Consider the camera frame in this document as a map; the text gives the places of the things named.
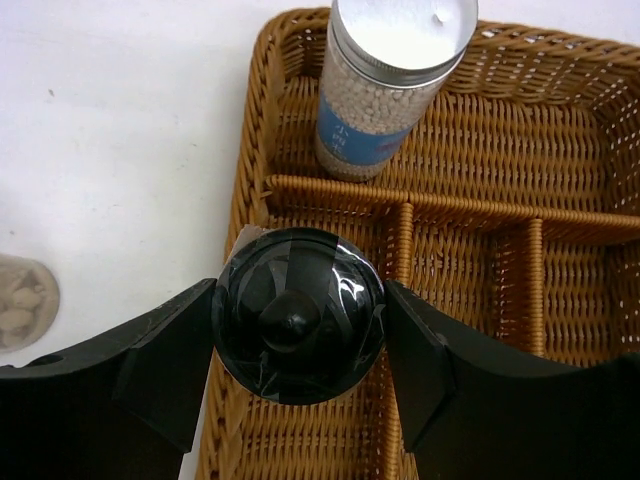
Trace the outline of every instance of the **wicker basket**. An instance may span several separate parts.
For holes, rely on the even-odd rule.
[[[227,252],[246,223],[320,227],[527,352],[587,366],[639,349],[640,50],[481,22],[390,166],[346,184],[313,153],[327,18],[294,10],[258,37]],[[310,407],[251,396],[215,359],[197,478],[416,479],[401,437],[384,355]]]

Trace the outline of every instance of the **black plastic part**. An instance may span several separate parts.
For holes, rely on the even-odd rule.
[[[203,280],[22,368],[0,368],[0,479],[178,478],[212,354]]]
[[[400,421],[421,480],[637,476],[638,354],[570,367],[503,345],[399,283],[385,290]]]

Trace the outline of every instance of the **blue label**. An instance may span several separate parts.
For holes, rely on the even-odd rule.
[[[333,113],[324,93],[318,107],[318,135],[336,157],[352,165],[375,165],[384,162],[400,148],[409,127],[396,133],[371,134],[350,127]]]

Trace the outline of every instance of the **basket compartment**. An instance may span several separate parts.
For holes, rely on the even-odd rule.
[[[371,263],[381,270],[386,257],[377,239],[387,234],[381,222],[368,215],[327,213],[310,207],[270,211],[267,228],[314,227],[340,235],[356,245]]]
[[[640,348],[640,249],[545,242],[545,356],[583,367]]]
[[[279,121],[270,125],[277,149],[269,171],[328,178],[313,152],[325,35],[295,26],[279,46],[286,83]],[[637,72],[480,46],[472,46],[461,65],[372,185],[640,213]]]
[[[452,228],[425,220],[414,230],[410,288],[486,335],[542,355],[541,221]]]
[[[377,368],[353,392],[319,405],[275,405],[250,395],[242,453],[228,478],[369,478],[380,410]]]

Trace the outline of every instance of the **basket divider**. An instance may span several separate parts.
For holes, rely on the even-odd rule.
[[[413,205],[402,203],[394,205],[384,217],[387,251],[383,253],[380,272],[384,277],[398,280],[409,285],[412,271],[411,254],[413,250]],[[382,417],[378,418],[380,426],[377,429],[374,442],[375,452],[374,478],[378,480],[396,480],[398,478],[398,452],[402,448],[402,431],[400,417],[393,388],[393,379],[386,352],[380,359],[382,382]]]
[[[496,337],[544,356],[542,220],[508,228],[496,240]]]

